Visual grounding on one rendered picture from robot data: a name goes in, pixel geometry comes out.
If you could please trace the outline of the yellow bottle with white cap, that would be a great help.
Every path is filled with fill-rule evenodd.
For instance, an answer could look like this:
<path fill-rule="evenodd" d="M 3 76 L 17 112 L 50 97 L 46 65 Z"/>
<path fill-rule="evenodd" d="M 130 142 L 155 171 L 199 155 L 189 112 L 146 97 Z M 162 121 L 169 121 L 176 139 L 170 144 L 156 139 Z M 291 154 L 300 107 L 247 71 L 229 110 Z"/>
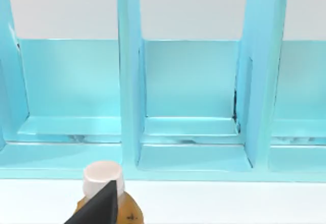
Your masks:
<path fill-rule="evenodd" d="M 122 167 L 115 161 L 96 161 L 86 166 L 83 174 L 84 197 L 77 202 L 75 212 L 80 210 L 111 180 L 115 180 L 117 184 L 118 215 L 116 224 L 144 224 L 140 207 L 125 191 Z"/>

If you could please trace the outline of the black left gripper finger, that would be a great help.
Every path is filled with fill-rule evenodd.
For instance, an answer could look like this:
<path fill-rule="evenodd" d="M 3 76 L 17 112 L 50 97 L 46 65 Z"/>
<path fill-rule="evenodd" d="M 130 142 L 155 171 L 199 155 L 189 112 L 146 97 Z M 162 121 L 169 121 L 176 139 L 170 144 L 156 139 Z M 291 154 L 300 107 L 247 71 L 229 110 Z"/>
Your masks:
<path fill-rule="evenodd" d="M 118 197 L 116 180 L 110 181 L 64 224 L 116 224 Z"/>

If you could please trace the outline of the light blue rack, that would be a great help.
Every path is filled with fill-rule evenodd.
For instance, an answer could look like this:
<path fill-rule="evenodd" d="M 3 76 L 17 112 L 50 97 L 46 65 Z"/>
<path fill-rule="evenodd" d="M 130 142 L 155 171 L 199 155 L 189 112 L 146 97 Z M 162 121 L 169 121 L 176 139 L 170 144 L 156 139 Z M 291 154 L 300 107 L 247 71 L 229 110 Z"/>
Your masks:
<path fill-rule="evenodd" d="M 326 183 L 326 38 L 285 40 L 288 0 L 244 0 L 238 40 L 148 39 L 108 2 L 114 37 L 22 38 L 0 0 L 0 179 Z"/>

